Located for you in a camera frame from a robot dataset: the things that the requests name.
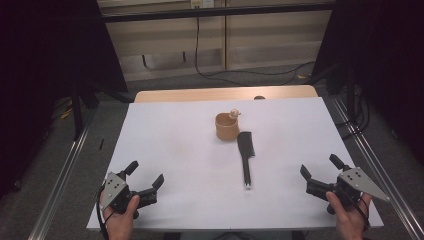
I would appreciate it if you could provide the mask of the wooden cup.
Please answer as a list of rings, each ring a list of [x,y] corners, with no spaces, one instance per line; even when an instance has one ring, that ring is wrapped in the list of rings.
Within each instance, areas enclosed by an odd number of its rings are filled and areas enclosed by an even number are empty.
[[[238,117],[231,113],[219,113],[215,117],[216,136],[222,141],[233,141],[240,133]]]

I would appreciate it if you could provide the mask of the person's left hand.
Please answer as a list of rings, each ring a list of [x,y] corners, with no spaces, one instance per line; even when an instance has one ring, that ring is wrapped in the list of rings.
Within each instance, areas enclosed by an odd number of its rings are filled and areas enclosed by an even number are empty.
[[[139,201],[139,196],[133,196],[124,214],[115,213],[111,207],[102,211],[109,240],[130,240],[133,233],[133,215],[137,211]]]

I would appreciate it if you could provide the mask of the white table cover sheet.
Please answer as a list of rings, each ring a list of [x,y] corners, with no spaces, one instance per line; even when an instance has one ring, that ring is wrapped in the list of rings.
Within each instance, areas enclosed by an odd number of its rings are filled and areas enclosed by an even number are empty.
[[[239,126],[252,134],[252,187],[244,186],[234,141],[217,138],[215,117],[240,110]],[[130,105],[109,168],[132,161],[135,191],[164,183],[158,201],[140,211],[143,230],[292,230],[332,227],[325,201],[306,192],[300,169],[335,182],[337,155],[352,158],[319,97],[266,100],[135,103]]]

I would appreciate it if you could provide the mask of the black metal stand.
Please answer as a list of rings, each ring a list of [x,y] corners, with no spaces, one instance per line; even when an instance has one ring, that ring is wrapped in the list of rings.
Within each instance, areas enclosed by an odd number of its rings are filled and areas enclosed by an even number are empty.
[[[88,109],[94,109],[98,106],[99,100],[95,96],[93,83],[83,76],[78,66],[73,66],[71,68],[70,75],[71,100],[75,126],[74,139],[77,140],[84,130],[81,104],[84,104]]]
[[[355,79],[349,64],[336,63],[329,68],[326,77],[327,91],[330,95],[346,90],[347,112],[350,119],[355,119]]]

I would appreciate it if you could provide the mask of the black horizontal bar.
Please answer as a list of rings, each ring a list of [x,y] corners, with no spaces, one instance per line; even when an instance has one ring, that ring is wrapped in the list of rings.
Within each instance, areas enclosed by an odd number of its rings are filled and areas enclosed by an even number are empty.
[[[336,1],[331,1],[331,2],[300,3],[300,4],[170,10],[170,11],[160,11],[160,12],[110,14],[110,15],[101,16],[99,20],[103,23],[116,23],[116,22],[169,20],[169,19],[199,18],[199,17],[220,17],[220,16],[252,15],[252,14],[325,11],[325,10],[332,10],[336,5],[337,5]]]

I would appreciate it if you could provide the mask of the black comb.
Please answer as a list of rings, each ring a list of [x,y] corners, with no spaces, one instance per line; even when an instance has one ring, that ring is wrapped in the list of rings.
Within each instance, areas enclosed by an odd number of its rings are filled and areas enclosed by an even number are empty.
[[[237,144],[242,158],[244,186],[246,189],[252,187],[249,159],[255,155],[252,133],[248,131],[240,132],[237,136]]]

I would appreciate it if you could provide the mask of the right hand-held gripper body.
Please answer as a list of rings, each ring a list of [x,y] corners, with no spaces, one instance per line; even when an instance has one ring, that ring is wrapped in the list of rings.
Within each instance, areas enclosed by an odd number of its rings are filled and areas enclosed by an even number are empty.
[[[390,201],[390,197],[360,167],[342,167],[330,192],[339,198],[344,208],[358,208],[363,193]]]

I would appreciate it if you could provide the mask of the white wall socket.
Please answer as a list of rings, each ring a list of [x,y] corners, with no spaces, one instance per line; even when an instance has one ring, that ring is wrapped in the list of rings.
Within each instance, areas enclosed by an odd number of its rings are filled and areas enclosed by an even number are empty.
[[[213,8],[215,6],[214,0],[190,0],[191,7],[196,8]]]

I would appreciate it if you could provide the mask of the black curtain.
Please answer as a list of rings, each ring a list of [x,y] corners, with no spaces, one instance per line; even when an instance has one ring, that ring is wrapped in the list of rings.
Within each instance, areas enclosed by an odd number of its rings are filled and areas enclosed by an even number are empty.
[[[349,78],[424,166],[424,0],[333,0],[313,74]]]
[[[0,0],[0,198],[15,188],[61,98],[127,86],[98,0]]]

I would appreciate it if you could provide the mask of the metal floor rail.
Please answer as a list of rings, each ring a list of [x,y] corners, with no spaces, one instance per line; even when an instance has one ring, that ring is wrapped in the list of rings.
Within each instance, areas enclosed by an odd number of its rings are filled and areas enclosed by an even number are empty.
[[[63,197],[65,188],[69,182],[70,176],[73,172],[75,164],[82,151],[87,135],[94,121],[97,110],[89,110],[85,120],[83,121],[84,127],[79,137],[73,142],[71,149],[67,155],[65,163],[61,172],[51,190],[49,197],[44,204],[44,207],[37,218],[37,221],[28,237],[28,240],[45,240],[49,231],[53,218],[59,208],[60,201]]]
[[[335,98],[332,100],[334,106],[336,107],[340,117],[344,121],[349,121],[347,114],[347,107],[340,98]],[[410,235],[412,240],[424,240],[424,228],[421,226],[418,218],[415,213],[410,208],[406,200],[401,196],[401,193],[394,185],[390,176],[384,169],[379,158],[369,145],[367,139],[363,135],[362,131],[352,123],[347,123],[349,134],[353,137],[356,145],[360,149],[362,155],[364,156],[367,164],[372,170],[374,176],[378,180],[380,186],[384,192],[389,196],[390,203],[394,208],[394,211],[397,213],[400,221],[405,227],[406,231]]]

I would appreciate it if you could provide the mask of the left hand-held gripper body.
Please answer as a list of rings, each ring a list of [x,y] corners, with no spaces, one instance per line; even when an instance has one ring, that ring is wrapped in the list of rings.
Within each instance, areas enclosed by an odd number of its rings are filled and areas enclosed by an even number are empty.
[[[136,195],[131,191],[126,182],[127,173],[121,171],[116,174],[109,172],[104,184],[103,197],[100,201],[100,209],[104,211],[111,207],[115,212],[123,214],[127,211],[129,201]]]

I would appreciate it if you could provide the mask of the person's right hand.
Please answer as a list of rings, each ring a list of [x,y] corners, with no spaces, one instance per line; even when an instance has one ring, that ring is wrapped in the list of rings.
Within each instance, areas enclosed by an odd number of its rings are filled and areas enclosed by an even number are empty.
[[[366,225],[364,217],[369,216],[372,196],[364,193],[358,202],[363,215],[355,207],[344,208],[333,192],[328,192],[326,197],[336,214],[336,229],[339,237],[342,240],[363,240]]]

